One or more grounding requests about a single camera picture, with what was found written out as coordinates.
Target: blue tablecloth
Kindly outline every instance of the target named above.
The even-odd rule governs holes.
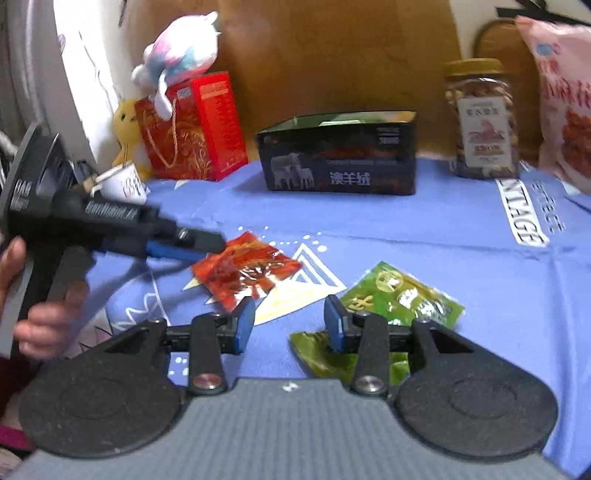
[[[560,420],[545,454],[580,474],[591,463],[591,202],[531,168],[522,183],[498,183],[420,161],[417,184],[411,197],[272,193],[257,162],[220,183],[153,182],[149,202],[228,239],[251,230],[304,264],[298,288],[317,298],[353,286],[381,260],[455,297],[466,306],[461,334],[554,391]],[[103,335],[146,318],[189,323],[217,308],[204,287],[185,288],[191,279],[175,262],[101,257],[89,274],[88,315],[106,302]],[[320,301],[256,326],[247,352],[225,358],[228,376],[305,377],[288,338],[322,326]],[[186,368],[186,356],[175,356],[171,379],[186,382]]]

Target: red box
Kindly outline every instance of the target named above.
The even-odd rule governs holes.
[[[248,163],[228,73],[172,86],[173,117],[162,120],[147,98],[135,104],[154,175],[219,181]]]

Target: red snack packet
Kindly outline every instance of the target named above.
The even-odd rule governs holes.
[[[275,283],[292,276],[301,264],[245,232],[219,255],[208,255],[191,267],[195,277],[232,311],[244,297],[260,298]]]

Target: pink snack bag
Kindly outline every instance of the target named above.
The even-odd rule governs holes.
[[[591,28],[518,17],[541,80],[540,168],[591,193]]]

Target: gray base plate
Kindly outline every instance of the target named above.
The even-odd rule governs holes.
[[[239,380],[193,400],[142,450],[105,460],[37,452],[12,480],[567,480],[542,456],[483,465],[415,440],[382,400],[333,380]]]

